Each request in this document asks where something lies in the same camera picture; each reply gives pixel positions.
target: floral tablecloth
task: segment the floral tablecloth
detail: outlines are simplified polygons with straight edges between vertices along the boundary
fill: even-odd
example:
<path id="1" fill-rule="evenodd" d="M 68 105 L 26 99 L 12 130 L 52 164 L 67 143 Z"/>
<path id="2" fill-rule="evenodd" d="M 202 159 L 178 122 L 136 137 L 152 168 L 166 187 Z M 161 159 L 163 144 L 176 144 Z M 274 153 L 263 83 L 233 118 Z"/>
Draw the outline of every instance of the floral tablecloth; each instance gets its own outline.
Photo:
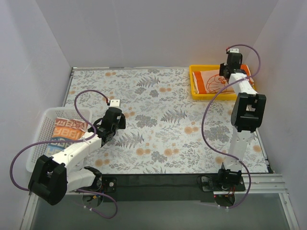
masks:
<path id="1" fill-rule="evenodd" d="M 208 101 L 190 94 L 187 69 L 77 70 L 66 107 L 77 93 L 96 89 L 110 99 L 120 99 L 127 128 L 84 161 L 102 173 L 216 173 L 224 156 L 210 150 L 201 137 L 201 119 Z M 80 96 L 80 107 L 93 111 L 93 121 L 103 117 L 105 100 L 97 93 Z M 224 152 L 230 146 L 233 101 L 212 104 L 204 126 L 211 144 Z M 244 160 L 251 173 L 267 166 L 256 135 L 248 141 Z"/>

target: white plastic basket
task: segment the white plastic basket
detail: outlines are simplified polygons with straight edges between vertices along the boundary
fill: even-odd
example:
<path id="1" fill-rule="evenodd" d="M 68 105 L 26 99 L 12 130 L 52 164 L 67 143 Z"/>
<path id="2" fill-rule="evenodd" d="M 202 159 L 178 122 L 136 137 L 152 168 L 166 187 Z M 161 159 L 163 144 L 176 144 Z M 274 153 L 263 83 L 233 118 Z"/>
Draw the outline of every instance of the white plastic basket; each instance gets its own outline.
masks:
<path id="1" fill-rule="evenodd" d="M 88 120 L 92 121 L 92 110 L 88 108 L 78 108 L 80 113 Z M 44 116 L 40 122 L 39 128 L 36 132 L 34 142 L 50 140 L 54 130 L 54 122 L 56 118 L 78 119 L 81 117 L 77 114 L 75 108 L 55 107 L 49 108 L 45 111 Z M 30 149 L 26 169 L 33 172 L 37 159 L 42 156 L 48 144 L 36 145 Z"/>

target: white wall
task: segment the white wall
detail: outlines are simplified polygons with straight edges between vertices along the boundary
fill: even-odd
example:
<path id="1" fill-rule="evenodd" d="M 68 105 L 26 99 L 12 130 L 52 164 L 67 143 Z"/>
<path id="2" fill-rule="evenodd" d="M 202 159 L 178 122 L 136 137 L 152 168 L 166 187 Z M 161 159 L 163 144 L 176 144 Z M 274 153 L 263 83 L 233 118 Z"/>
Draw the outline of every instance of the white wall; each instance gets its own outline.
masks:
<path id="1" fill-rule="evenodd" d="M 74 67 L 219 64 L 277 0 L 36 0 Z"/>
<path id="2" fill-rule="evenodd" d="M 0 229 L 19 229 L 28 193 L 9 178 L 14 155 L 32 143 L 42 113 L 61 106 L 71 68 L 35 0 L 0 1 Z M 26 186 L 27 154 L 14 168 Z"/>
<path id="3" fill-rule="evenodd" d="M 307 229 L 307 1 L 279 0 L 254 47 L 256 79 L 267 96 L 260 133 L 269 161 L 282 173 L 301 229 Z M 255 55 L 247 63 L 256 68 Z"/>

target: orange cloth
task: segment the orange cloth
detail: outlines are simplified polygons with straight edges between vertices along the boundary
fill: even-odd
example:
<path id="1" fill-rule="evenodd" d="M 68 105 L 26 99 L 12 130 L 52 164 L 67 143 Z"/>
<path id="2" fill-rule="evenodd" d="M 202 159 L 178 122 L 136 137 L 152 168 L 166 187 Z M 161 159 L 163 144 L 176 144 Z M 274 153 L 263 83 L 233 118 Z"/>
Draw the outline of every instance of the orange cloth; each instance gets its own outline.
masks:
<path id="1" fill-rule="evenodd" d="M 241 69 L 244 69 L 246 74 L 250 76 L 250 71 L 246 64 L 242 64 Z M 221 88 L 228 84 L 223 76 L 219 76 L 218 69 L 210 71 L 195 71 L 193 72 L 193 77 L 196 92 L 199 94 L 217 93 Z M 253 86 L 254 80 L 250 78 L 249 83 Z M 234 90 L 230 86 L 222 93 L 234 93 Z"/>
<path id="2" fill-rule="evenodd" d="M 87 123 L 77 119 L 57 118 L 55 120 L 55 128 L 51 140 L 78 140 L 87 131 Z M 66 149 L 72 143 L 50 143 L 48 144 L 45 155 L 52 155 Z"/>

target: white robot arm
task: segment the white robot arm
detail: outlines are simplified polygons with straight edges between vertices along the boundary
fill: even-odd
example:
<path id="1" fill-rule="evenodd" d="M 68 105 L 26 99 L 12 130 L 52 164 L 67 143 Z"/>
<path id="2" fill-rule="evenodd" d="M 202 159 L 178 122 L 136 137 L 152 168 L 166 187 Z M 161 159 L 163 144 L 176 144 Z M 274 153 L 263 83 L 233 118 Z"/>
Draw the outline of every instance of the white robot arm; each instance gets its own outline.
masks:
<path id="1" fill-rule="evenodd" d="M 232 87 L 237 95 L 236 103 L 231 114 L 233 135 L 229 148 L 229 154 L 243 160 L 248 140 L 256 128 L 262 123 L 266 96 L 258 94 L 250 85 L 243 69 L 242 54 L 239 49 L 227 50 L 227 63 L 220 65 L 220 75 L 224 76 L 228 83 L 244 79 Z M 219 170 L 219 180 L 228 186 L 237 185 L 241 178 L 242 164 L 232 157 L 226 156 L 222 168 Z"/>
<path id="2" fill-rule="evenodd" d="M 74 171 L 91 152 L 109 142 L 118 129 L 126 128 L 126 119 L 119 109 L 120 100 L 112 100 L 103 118 L 94 122 L 96 135 L 88 141 L 70 145 L 65 150 L 37 159 L 28 188 L 51 205 L 57 204 L 67 192 L 84 188 L 96 191 L 101 187 L 102 175 L 90 166 Z M 92 136 L 90 128 L 83 138 Z"/>

